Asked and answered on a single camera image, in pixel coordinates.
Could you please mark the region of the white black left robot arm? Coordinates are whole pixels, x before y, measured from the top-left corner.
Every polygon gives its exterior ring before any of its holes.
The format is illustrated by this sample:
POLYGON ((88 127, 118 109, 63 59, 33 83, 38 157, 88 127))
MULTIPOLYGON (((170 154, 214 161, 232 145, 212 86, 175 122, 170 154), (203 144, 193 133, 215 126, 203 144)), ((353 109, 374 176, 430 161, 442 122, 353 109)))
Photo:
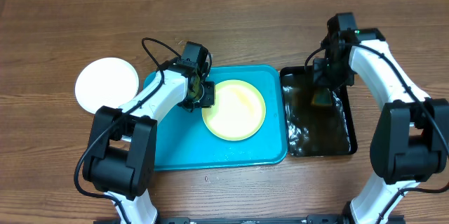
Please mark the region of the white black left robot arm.
POLYGON ((148 186, 154 172, 157 127, 175 106, 192 112, 215 101, 215 84, 207 80, 209 62, 174 62, 119 108, 103 106, 94 116, 88 146, 74 172, 92 183, 95 193, 83 195, 114 203, 119 223, 157 223, 148 186))

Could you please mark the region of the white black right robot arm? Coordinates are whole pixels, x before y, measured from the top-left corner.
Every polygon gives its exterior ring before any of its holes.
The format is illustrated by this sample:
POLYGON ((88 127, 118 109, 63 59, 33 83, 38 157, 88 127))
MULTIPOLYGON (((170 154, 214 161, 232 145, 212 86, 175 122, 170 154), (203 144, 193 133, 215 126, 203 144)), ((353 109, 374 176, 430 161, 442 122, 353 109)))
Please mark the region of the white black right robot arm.
POLYGON ((378 29, 329 31, 311 54, 313 83, 329 90, 359 75, 380 110, 370 144, 373 174, 347 207, 350 223, 403 223, 390 213, 409 193, 448 191, 419 185, 445 169, 448 160, 448 101, 433 99, 401 69, 378 29))

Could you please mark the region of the yellow plate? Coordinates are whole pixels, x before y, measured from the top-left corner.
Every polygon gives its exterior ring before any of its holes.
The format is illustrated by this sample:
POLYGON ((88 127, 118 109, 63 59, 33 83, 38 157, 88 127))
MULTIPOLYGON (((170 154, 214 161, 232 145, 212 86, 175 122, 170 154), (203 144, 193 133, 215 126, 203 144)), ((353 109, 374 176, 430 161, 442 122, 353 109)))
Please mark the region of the yellow plate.
POLYGON ((218 138, 245 140, 262 127, 267 108, 262 94, 242 80, 226 80, 215 86, 215 104, 203 108, 206 128, 218 138))

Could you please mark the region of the white pink plate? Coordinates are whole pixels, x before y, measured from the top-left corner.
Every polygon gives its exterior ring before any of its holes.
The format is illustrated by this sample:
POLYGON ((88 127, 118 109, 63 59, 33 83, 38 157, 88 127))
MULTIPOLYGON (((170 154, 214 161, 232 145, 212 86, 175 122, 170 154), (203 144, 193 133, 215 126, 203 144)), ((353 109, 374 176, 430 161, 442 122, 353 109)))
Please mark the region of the white pink plate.
POLYGON ((102 106, 118 108, 138 93, 135 68, 120 58, 101 58, 87 65, 78 75, 74 94, 78 104, 95 114, 102 106))

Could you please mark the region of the green yellow sponge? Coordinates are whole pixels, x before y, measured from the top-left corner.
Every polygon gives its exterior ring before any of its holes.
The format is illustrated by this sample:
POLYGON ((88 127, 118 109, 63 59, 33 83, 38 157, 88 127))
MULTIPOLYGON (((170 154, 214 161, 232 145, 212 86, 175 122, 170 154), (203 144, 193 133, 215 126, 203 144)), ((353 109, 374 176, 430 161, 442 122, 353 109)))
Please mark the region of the green yellow sponge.
POLYGON ((316 88, 311 99, 311 105, 316 107, 331 107, 333 95, 328 88, 316 88))

